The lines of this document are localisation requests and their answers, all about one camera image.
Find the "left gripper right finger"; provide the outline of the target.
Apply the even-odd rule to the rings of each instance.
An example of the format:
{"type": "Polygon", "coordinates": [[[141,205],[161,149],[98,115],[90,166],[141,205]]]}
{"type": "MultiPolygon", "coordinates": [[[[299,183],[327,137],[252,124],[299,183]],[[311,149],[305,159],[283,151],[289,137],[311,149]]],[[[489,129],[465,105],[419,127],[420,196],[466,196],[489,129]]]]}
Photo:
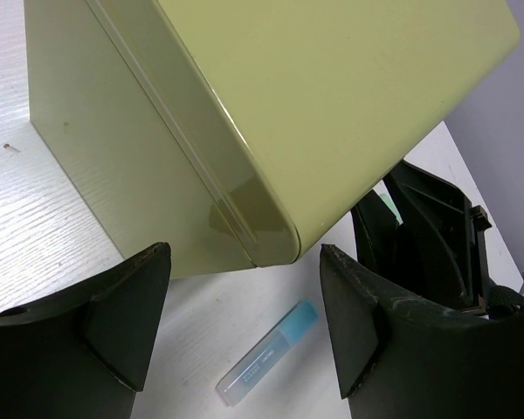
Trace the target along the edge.
{"type": "Polygon", "coordinates": [[[320,278],[354,418],[524,418],[524,311],[483,319],[424,299],[325,244],[320,278]]]}

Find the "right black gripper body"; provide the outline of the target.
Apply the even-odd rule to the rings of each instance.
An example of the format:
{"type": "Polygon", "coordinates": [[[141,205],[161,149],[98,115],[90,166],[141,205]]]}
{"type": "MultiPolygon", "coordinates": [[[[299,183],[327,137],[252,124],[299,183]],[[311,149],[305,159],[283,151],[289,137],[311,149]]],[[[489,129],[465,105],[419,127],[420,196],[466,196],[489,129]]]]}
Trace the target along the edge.
{"type": "Polygon", "coordinates": [[[447,197],[396,191],[393,198],[417,247],[422,296],[469,314],[485,314],[490,288],[486,212],[461,192],[447,197]]]}

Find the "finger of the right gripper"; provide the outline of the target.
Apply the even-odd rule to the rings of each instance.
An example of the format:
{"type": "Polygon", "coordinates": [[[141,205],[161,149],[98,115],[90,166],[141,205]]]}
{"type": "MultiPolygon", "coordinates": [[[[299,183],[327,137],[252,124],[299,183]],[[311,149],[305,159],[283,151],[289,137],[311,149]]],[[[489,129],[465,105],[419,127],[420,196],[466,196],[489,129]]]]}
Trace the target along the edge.
{"type": "Polygon", "coordinates": [[[400,223],[381,197],[371,190],[351,210],[357,260],[364,267],[403,286],[400,223]]]}
{"type": "Polygon", "coordinates": [[[465,220],[464,193],[430,172],[400,161],[383,181],[404,221],[422,217],[446,227],[465,220]]]}

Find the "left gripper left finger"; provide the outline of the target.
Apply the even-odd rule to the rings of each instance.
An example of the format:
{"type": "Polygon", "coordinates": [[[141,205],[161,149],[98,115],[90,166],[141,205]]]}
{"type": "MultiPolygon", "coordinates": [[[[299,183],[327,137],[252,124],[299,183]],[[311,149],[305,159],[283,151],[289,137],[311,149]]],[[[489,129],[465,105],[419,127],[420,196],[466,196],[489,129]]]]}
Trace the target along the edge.
{"type": "Polygon", "coordinates": [[[169,287],[155,243],[115,267],[0,313],[0,418],[128,418],[169,287]]]}

